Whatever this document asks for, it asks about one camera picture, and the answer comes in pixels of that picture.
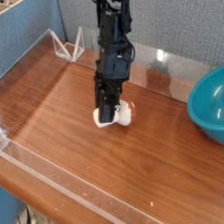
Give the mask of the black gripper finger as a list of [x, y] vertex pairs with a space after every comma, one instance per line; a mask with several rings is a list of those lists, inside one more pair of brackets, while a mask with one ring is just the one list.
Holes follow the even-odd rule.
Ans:
[[111, 123], [112, 119], [115, 116], [114, 105], [110, 104], [100, 104], [98, 106], [99, 117], [98, 120], [100, 123]]

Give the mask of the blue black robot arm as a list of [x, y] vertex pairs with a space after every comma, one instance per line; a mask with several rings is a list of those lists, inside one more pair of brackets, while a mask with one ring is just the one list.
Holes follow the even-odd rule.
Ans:
[[131, 31], [129, 0], [91, 0], [97, 6], [98, 45], [94, 81], [100, 123], [111, 123], [120, 105], [123, 82], [129, 80], [136, 51], [127, 34]]

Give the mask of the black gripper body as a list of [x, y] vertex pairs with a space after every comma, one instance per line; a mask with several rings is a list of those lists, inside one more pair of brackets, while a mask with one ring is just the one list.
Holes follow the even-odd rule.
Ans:
[[96, 106], [111, 110], [120, 103], [123, 83], [129, 80], [135, 50], [131, 43], [111, 44], [99, 49], [94, 81]]

